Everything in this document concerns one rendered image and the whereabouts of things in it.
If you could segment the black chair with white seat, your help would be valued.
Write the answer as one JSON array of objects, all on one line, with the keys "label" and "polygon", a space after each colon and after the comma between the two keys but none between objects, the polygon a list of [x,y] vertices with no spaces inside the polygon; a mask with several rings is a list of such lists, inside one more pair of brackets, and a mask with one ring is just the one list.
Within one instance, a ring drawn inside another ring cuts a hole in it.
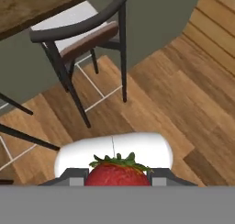
[{"label": "black chair with white seat", "polygon": [[30,39],[45,51],[64,90],[72,96],[87,127],[91,124],[73,86],[75,60],[89,52],[97,64],[95,48],[120,53],[122,98],[127,94],[126,4],[113,0],[103,10],[96,10],[85,0],[30,28]]}]

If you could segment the red strawberry with green leaves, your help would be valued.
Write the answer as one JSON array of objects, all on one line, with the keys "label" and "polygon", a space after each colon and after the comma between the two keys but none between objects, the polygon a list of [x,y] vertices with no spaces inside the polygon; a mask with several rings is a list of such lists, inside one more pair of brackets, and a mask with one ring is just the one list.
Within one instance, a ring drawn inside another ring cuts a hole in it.
[{"label": "red strawberry with green leaves", "polygon": [[87,175],[86,186],[150,186],[146,172],[152,173],[149,166],[137,163],[132,151],[126,158],[120,153],[116,157],[106,155],[103,159],[94,156],[89,163],[93,170]]}]

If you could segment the wooden top dining counter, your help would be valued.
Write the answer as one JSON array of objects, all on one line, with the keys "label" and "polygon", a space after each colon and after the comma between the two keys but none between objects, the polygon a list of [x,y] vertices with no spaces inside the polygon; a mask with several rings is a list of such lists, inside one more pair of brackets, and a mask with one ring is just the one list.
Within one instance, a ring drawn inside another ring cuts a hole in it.
[{"label": "wooden top dining counter", "polygon": [[[128,0],[127,49],[131,68],[178,37],[198,0]],[[0,41],[0,93],[18,103],[58,83],[44,51],[25,29]]]}]

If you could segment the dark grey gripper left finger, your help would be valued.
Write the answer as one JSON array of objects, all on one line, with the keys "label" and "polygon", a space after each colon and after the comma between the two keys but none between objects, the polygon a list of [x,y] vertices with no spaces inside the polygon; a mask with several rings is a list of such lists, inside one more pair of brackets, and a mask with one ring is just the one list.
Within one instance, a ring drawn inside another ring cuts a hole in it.
[{"label": "dark grey gripper left finger", "polygon": [[41,186],[83,186],[88,174],[88,168],[67,168],[60,177],[49,180]]}]

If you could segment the white rounded cylinder object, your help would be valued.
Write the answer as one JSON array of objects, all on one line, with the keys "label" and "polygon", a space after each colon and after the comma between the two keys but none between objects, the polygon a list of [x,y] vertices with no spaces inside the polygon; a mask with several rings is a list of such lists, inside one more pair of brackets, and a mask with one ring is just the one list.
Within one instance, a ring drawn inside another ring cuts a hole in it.
[{"label": "white rounded cylinder object", "polygon": [[127,158],[135,153],[135,162],[151,168],[173,166],[173,150],[169,142],[157,132],[131,132],[103,137],[82,139],[67,144],[59,150],[54,175],[60,177],[67,168],[80,168],[92,171],[89,165],[96,155],[103,159],[106,155],[116,157],[118,153]]}]

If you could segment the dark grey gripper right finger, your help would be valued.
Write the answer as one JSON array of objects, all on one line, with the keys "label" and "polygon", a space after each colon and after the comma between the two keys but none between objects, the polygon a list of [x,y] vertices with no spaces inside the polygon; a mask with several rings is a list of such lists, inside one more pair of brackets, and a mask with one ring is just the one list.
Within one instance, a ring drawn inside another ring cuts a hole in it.
[{"label": "dark grey gripper right finger", "polygon": [[196,184],[177,177],[169,168],[153,168],[147,172],[152,186],[196,186]]}]

